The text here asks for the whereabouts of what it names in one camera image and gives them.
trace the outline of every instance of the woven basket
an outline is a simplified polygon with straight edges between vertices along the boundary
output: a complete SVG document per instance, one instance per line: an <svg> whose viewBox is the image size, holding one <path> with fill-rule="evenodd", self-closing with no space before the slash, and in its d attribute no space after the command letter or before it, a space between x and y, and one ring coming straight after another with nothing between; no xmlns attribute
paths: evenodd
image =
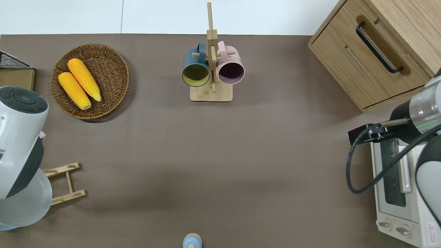
<svg viewBox="0 0 441 248"><path fill-rule="evenodd" d="M67 62L72 58L84 62L100 89L101 101L89 97L92 107L87 110L81 110L58 82L58 75L69 71ZM51 76L51 93L55 103L67 115L81 120L97 119L112 112L124 99L128 87L129 69L126 61L117 51L102 44L87 44L72 49L58 61Z"/></svg>

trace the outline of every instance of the mug handle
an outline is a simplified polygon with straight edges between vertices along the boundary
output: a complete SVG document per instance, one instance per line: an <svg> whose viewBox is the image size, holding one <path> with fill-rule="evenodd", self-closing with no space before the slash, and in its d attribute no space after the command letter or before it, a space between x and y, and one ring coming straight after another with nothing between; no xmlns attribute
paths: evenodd
<svg viewBox="0 0 441 248"><path fill-rule="evenodd" d="M206 56L206 54L205 54L205 44L200 42L199 45L198 45L197 50L198 50L198 53L199 53L198 63L202 64L202 63L204 63L205 56Z"/></svg>
<svg viewBox="0 0 441 248"><path fill-rule="evenodd" d="M228 54L227 54L227 49L225 48L224 41L218 42L217 46L219 47L219 53L220 53L220 57L222 59L222 62L227 62L228 61Z"/></svg>

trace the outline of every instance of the oven door handle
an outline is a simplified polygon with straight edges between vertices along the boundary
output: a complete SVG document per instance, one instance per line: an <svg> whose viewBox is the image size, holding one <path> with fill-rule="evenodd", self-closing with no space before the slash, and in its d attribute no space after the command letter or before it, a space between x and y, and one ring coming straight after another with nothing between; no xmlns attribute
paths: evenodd
<svg viewBox="0 0 441 248"><path fill-rule="evenodd" d="M398 151L401 152L405 147L398 146ZM401 193L411 193L411 177L409 173L409 160L407 158L407 154L400 159L400 164L398 166L398 175L400 179L400 190Z"/></svg>

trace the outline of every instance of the corn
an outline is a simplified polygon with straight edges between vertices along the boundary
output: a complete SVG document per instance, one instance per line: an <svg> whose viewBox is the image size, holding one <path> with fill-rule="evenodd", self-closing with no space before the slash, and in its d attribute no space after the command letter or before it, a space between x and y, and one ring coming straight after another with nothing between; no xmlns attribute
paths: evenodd
<svg viewBox="0 0 441 248"><path fill-rule="evenodd" d="M74 103L82 110L90 109L92 104L89 98L84 93L78 81L70 72L63 72L58 75L58 82L60 82L64 91L74 101Z"/></svg>
<svg viewBox="0 0 441 248"><path fill-rule="evenodd" d="M74 58L68 61L67 66L84 91L95 100L101 101L100 89L85 64Z"/></svg>

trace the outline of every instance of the wooden rack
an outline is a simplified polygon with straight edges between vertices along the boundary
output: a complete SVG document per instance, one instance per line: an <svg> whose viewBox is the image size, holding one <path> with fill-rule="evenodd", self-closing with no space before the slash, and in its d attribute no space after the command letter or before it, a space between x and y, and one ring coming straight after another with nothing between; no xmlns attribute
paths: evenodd
<svg viewBox="0 0 441 248"><path fill-rule="evenodd" d="M217 76L217 57L220 54L216 54L218 50L217 46L217 30L213 29L213 15L211 13L211 3L208 6L208 25L207 30L207 57L208 57L208 68L210 72L209 83L201 87L190 87L190 99L192 101L220 101L228 102L233 100L233 85L228 85L219 82Z"/></svg>
<svg viewBox="0 0 441 248"><path fill-rule="evenodd" d="M73 163L73 164L64 165L64 166L60 166L60 167L45 171L45 175L47 177L53 177L56 175L60 175L62 173L66 173L67 185L69 187L69 192L70 192L69 194L53 198L51 206L86 195L86 191L84 189L74 192L74 190L72 188L72 181L71 181L71 176L69 174L69 171L74 170L74 169L78 169L78 168L80 168L79 163Z"/></svg>

